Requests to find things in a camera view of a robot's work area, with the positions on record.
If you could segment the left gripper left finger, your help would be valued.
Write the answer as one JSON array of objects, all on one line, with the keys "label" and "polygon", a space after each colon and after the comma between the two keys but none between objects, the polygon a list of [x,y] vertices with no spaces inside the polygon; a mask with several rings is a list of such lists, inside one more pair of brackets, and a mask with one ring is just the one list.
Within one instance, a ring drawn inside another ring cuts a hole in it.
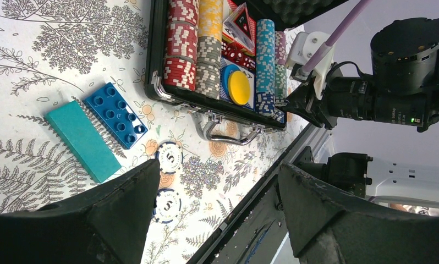
[{"label": "left gripper left finger", "polygon": [[150,159],[36,211],[0,214],[0,263],[140,263],[159,181]]}]

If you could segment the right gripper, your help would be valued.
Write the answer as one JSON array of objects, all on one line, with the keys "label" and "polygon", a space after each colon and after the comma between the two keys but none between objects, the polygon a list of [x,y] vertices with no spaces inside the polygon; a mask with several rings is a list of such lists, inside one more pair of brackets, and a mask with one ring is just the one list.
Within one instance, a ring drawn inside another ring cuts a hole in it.
[{"label": "right gripper", "polygon": [[315,95],[314,81],[312,78],[291,92],[281,110],[296,114],[318,128],[332,130],[337,126],[337,119],[344,116],[345,93],[326,88],[319,100]]}]

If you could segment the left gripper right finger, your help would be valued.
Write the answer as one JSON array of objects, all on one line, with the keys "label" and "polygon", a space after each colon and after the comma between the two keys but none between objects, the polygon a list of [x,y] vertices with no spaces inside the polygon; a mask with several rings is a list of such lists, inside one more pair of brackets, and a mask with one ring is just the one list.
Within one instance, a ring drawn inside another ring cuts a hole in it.
[{"label": "left gripper right finger", "polygon": [[370,203],[289,163],[278,184],[301,263],[439,263],[439,217]]}]

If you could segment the yellow round button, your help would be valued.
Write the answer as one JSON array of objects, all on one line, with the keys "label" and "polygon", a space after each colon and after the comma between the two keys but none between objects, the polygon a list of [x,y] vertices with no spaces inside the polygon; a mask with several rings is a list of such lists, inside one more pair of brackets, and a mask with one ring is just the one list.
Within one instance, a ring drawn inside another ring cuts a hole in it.
[{"label": "yellow round button", "polygon": [[242,71],[235,71],[229,77],[229,96],[237,105],[245,105],[251,95],[247,76]]}]

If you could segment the blue small blind button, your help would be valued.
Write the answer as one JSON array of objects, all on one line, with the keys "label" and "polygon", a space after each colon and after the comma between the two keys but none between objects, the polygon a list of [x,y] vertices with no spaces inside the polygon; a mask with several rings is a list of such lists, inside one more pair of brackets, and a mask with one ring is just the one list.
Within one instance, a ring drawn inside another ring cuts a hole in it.
[{"label": "blue small blind button", "polygon": [[220,90],[220,98],[229,101],[229,77],[232,73],[240,71],[240,68],[236,66],[235,64],[229,64],[224,66],[221,69],[221,90]]}]

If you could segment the teal rectangular block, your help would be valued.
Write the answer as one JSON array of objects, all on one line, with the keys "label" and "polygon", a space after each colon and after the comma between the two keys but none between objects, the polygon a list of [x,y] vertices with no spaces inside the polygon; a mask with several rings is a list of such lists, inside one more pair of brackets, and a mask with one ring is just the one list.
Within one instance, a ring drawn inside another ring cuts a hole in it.
[{"label": "teal rectangular block", "polygon": [[48,112],[45,119],[93,181],[103,183],[121,169],[121,164],[77,101]]}]

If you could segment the black poker case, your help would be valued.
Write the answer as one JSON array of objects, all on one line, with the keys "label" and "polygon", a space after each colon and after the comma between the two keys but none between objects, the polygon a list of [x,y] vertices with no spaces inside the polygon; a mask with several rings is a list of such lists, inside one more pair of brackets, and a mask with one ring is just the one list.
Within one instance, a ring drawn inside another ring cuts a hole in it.
[{"label": "black poker case", "polygon": [[327,130],[337,125],[330,114],[328,90],[310,74],[290,95],[285,75],[301,79],[311,53],[301,35],[285,55],[283,30],[298,26],[340,5],[311,2],[295,19],[270,1],[237,1],[223,17],[222,1],[152,1],[148,55],[148,98],[184,105],[208,116],[201,137],[247,145],[263,130],[284,130],[287,113]]}]

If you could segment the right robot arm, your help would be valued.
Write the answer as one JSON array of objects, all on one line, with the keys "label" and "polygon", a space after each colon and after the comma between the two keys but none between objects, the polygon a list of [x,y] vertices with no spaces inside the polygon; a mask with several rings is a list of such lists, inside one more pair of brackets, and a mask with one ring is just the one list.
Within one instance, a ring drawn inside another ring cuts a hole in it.
[{"label": "right robot arm", "polygon": [[[439,18],[395,20],[370,42],[372,73],[339,74],[331,65],[323,90],[306,78],[284,111],[327,130],[339,118],[415,127],[439,121]],[[360,153],[338,153],[327,163],[298,166],[369,201],[439,208],[439,167],[402,164]]]}]

